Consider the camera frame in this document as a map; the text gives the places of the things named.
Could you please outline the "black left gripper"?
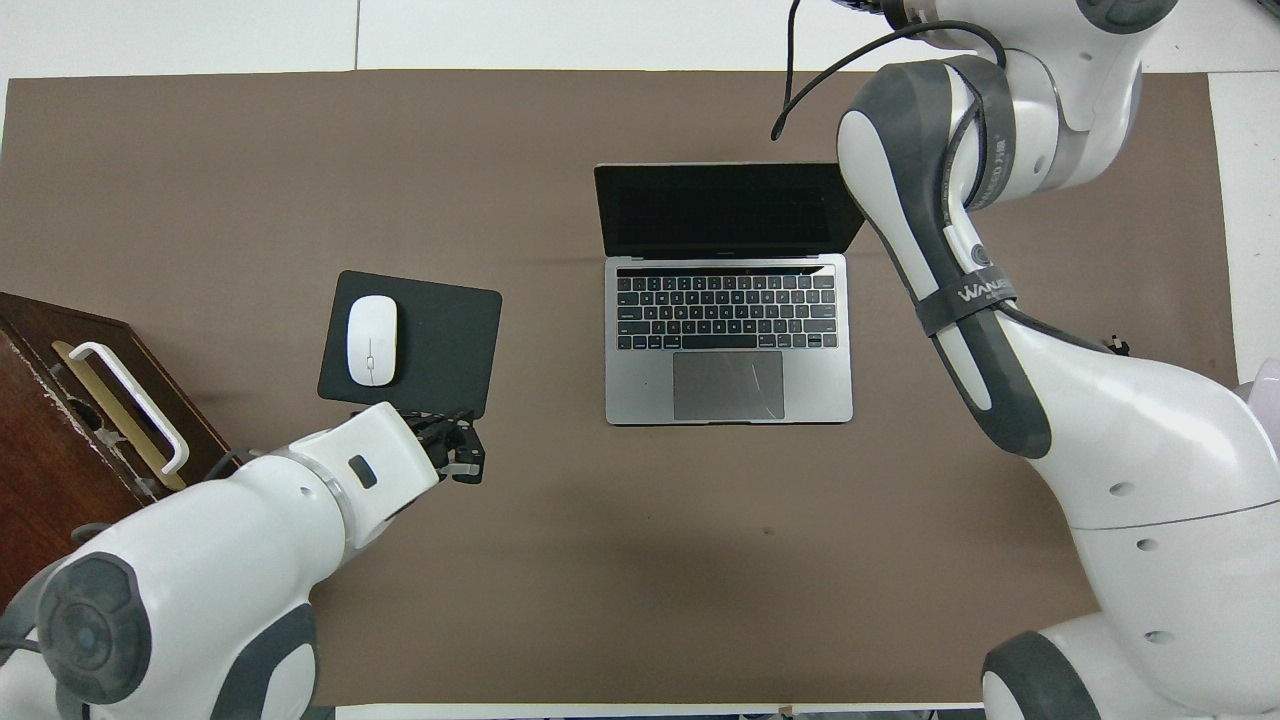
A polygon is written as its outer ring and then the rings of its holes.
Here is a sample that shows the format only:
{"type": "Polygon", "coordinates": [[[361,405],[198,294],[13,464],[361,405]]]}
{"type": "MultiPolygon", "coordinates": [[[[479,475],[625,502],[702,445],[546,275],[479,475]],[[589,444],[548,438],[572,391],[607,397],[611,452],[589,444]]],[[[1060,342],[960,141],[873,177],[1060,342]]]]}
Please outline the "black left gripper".
{"type": "Polygon", "coordinates": [[[474,410],[458,409],[448,415],[399,415],[439,477],[470,486],[483,483],[486,452],[474,428],[474,410]]]}

